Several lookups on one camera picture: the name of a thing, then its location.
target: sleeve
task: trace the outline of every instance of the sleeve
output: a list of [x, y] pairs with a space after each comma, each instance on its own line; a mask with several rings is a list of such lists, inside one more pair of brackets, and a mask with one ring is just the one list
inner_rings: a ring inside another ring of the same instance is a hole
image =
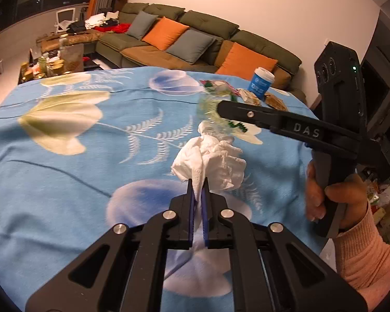
[[367, 301], [372, 311], [390, 290], [390, 245], [383, 242], [371, 210], [334, 239], [338, 273]]

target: red cloth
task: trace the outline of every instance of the red cloth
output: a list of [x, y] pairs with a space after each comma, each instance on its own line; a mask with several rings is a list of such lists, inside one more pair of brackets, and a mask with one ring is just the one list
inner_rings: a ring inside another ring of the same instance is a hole
[[94, 27], [95, 30], [107, 32], [107, 31], [114, 31], [117, 34], [122, 34], [128, 31], [128, 28], [130, 27], [130, 23], [121, 23], [117, 26], [113, 27]]

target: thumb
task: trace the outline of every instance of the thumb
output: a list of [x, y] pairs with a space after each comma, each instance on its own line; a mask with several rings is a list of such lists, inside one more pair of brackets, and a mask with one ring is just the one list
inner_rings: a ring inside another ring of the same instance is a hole
[[327, 186], [325, 194], [337, 203], [358, 204], [367, 201], [366, 186], [357, 174], [350, 175], [342, 183]]

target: silver screw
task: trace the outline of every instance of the silver screw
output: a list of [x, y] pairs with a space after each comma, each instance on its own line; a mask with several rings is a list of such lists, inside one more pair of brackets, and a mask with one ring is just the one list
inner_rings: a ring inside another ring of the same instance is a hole
[[280, 223], [273, 223], [270, 226], [271, 231], [279, 233], [283, 231], [283, 225]]
[[224, 209], [223, 211], [221, 211], [221, 216], [223, 216], [224, 218], [231, 218], [232, 216], [234, 216], [234, 211], [230, 209]]
[[164, 219], [174, 219], [176, 217], [176, 212], [173, 210], [167, 210], [163, 213]]
[[127, 226], [124, 224], [117, 224], [113, 227], [114, 233], [117, 233], [118, 235], [125, 233], [127, 230]]

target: white chair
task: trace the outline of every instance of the white chair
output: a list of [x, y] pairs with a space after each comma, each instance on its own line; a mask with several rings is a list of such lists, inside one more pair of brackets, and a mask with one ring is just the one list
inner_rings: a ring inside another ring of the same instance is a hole
[[69, 25], [75, 22], [75, 8], [56, 11], [56, 33], [67, 31]]

